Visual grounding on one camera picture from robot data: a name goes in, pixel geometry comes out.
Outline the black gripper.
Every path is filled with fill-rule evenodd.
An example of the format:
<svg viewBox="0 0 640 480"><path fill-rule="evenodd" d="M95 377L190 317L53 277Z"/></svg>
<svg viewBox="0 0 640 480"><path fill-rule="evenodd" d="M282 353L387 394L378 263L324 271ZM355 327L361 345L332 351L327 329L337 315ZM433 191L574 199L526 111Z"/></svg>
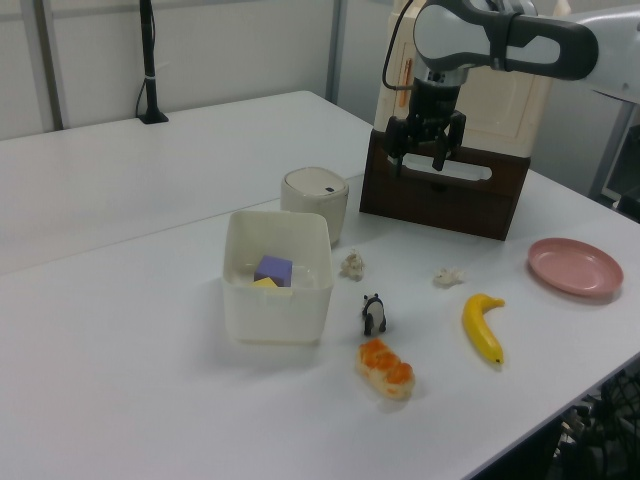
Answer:
<svg viewBox="0 0 640 480"><path fill-rule="evenodd" d="M384 146L399 177L404 155L410 147L435 142L432 168L441 172L445 161L462 143L466 117L456 110L460 86L415 78L404 119L392 116L387 123Z"/></svg>

